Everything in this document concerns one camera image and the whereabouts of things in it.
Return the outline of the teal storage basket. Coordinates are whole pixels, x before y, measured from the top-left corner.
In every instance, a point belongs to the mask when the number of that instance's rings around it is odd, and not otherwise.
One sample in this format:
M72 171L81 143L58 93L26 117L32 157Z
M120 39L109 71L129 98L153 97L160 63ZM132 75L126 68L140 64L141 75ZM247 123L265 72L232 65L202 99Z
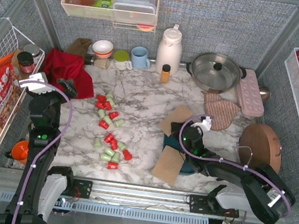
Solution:
M195 170L193 169L192 165L188 162L187 158L185 157L186 153L183 151L178 140L174 136L167 136L166 134L164 134L163 149L167 146L178 151L179 156L181 157L181 159L184 162L180 169L179 175L189 176L189 175L193 175L196 173Z

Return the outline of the brown cardboard sheet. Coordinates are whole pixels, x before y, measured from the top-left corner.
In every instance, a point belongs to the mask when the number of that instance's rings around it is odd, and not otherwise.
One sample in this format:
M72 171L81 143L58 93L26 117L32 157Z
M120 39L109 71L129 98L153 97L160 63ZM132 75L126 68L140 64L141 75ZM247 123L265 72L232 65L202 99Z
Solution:
M159 124L158 127L161 129L166 136L171 135L171 123L184 123L188 118L193 116L193 112L186 106L180 105L174 109L169 115L165 117Z
M167 146L158 158L152 175L169 185L174 185L183 163L178 151Z

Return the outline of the red coffee capsule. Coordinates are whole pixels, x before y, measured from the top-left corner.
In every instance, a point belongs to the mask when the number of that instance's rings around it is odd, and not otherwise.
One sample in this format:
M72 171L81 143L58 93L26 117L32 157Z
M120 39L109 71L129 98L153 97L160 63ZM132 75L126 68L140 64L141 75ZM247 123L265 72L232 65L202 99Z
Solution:
M128 150L123 150L123 155L124 155L124 159L126 160L126 161L129 161L129 160L131 160L132 159L132 154L128 151Z

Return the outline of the green coffee capsule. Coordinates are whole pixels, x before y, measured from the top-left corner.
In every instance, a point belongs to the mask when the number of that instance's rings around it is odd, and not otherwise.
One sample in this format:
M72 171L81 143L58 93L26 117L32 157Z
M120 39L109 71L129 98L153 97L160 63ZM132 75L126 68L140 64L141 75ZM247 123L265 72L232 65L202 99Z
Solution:
M118 145L118 149L119 149L121 152L123 152L125 149L127 149L127 146L126 146L124 143L122 143L121 141L119 141L119 142L117 143L117 145Z

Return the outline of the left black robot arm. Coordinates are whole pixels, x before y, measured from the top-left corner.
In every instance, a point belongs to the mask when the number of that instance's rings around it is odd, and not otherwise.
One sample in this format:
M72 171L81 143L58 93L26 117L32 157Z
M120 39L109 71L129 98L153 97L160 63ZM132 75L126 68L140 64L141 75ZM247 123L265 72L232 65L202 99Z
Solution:
M51 165L61 136L60 112L63 103L77 97L72 79L57 81L64 90L54 87L36 75L19 81L33 96L29 104L33 128L29 131L28 156L25 169L0 224L47 224L59 196L73 187L71 167Z

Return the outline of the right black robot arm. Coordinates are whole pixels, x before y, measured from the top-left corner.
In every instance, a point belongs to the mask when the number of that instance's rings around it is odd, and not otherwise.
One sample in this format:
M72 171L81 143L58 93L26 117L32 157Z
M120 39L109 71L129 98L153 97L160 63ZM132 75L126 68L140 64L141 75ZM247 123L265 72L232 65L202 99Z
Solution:
M204 146L202 134L190 123L173 122L170 126L171 135L179 142L195 172L240 187L253 214L262 223L275 224L290 214L296 198L270 165L249 168L223 159Z

